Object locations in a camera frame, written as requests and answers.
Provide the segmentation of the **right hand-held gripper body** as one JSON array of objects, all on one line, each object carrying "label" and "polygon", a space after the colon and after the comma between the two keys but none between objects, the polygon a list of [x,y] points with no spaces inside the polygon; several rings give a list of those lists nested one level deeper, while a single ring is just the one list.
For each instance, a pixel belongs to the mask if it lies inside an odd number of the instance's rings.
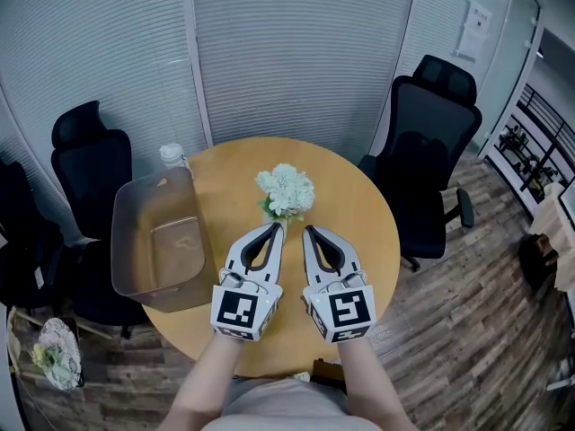
[{"label": "right hand-held gripper body", "polygon": [[328,344],[361,339],[376,323],[373,287],[363,270],[329,284],[307,286],[303,298],[307,314]]}]

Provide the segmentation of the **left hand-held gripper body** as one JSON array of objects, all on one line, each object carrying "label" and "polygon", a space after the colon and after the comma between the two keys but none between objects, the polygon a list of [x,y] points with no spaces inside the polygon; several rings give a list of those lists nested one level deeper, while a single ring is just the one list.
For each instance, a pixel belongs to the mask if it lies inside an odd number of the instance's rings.
[{"label": "left hand-held gripper body", "polygon": [[278,272],[242,276],[222,268],[212,294],[210,324],[214,331],[244,341],[260,340],[283,295],[278,281]]}]

